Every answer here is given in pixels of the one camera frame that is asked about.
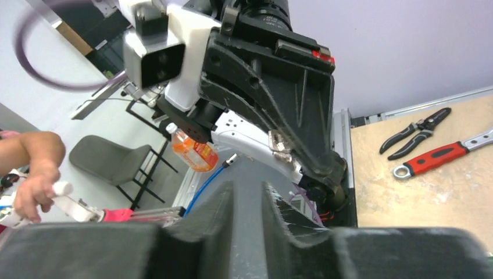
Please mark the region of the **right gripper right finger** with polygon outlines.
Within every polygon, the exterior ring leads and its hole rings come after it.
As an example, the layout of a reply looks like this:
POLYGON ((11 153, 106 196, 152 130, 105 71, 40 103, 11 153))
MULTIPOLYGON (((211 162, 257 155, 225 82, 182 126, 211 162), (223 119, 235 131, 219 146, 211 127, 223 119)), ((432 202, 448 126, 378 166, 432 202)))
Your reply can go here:
POLYGON ((269 278, 491 278, 483 247, 457 228, 324 228, 262 185, 269 278))

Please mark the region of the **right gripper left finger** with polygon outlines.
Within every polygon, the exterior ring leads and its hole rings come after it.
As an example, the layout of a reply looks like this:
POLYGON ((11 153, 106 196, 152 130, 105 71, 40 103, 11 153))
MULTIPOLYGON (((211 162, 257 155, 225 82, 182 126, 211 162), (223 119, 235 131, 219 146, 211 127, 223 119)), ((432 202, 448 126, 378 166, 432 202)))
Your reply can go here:
POLYGON ((51 223, 22 228, 1 249, 2 278, 228 278, 234 190, 222 184, 184 219, 51 223))

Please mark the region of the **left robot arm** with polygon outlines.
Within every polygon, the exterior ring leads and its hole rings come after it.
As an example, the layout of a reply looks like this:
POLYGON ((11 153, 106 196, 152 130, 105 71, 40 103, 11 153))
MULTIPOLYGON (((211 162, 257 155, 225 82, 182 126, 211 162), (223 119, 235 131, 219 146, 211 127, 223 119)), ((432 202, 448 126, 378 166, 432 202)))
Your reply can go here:
POLYGON ((164 85, 157 108, 200 143, 283 173, 319 210, 338 212, 346 161, 331 146, 335 61, 295 33, 287 1, 120 1, 127 77, 164 85))

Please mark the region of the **person's forearm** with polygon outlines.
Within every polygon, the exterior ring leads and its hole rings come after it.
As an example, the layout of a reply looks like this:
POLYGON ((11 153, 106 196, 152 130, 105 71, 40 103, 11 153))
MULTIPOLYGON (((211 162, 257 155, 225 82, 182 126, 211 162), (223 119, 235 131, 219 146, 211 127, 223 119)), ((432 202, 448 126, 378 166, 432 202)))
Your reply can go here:
POLYGON ((33 176, 60 178, 59 166, 66 148, 60 136, 53 132, 27 132, 1 140, 1 175, 12 169, 29 166, 33 176))

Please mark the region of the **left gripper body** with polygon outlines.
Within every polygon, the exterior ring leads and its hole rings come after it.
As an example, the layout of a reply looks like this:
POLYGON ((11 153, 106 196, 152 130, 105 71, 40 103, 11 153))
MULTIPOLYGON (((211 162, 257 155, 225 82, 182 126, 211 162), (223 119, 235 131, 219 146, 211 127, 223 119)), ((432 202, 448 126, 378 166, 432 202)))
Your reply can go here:
POLYGON ((278 132, 299 162, 334 162, 331 147, 335 60, 292 31, 286 15, 224 15, 205 45, 200 140, 212 139, 231 110, 263 132, 278 132))

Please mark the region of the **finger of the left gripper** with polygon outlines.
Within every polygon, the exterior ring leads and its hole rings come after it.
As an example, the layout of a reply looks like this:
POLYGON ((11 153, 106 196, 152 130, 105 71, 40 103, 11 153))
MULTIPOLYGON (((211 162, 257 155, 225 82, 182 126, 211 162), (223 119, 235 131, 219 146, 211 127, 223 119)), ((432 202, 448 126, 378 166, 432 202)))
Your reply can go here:
POLYGON ((332 150, 334 84, 311 81, 248 81, 215 85, 215 101, 260 127, 278 130, 292 148, 304 175, 326 186, 333 196, 340 188, 346 163, 332 150))

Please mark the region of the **person's hand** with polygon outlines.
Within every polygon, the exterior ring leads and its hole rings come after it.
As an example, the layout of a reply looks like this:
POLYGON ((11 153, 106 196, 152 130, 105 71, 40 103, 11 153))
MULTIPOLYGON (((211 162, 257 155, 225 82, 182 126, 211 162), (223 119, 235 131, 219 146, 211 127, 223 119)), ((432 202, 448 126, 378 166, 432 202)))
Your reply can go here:
POLYGON ((43 212, 48 212, 55 197, 53 184, 60 178, 59 165, 50 160, 36 160, 30 163, 27 179, 16 191, 14 209, 18 215, 33 223, 39 223, 41 218, 37 206, 43 212))

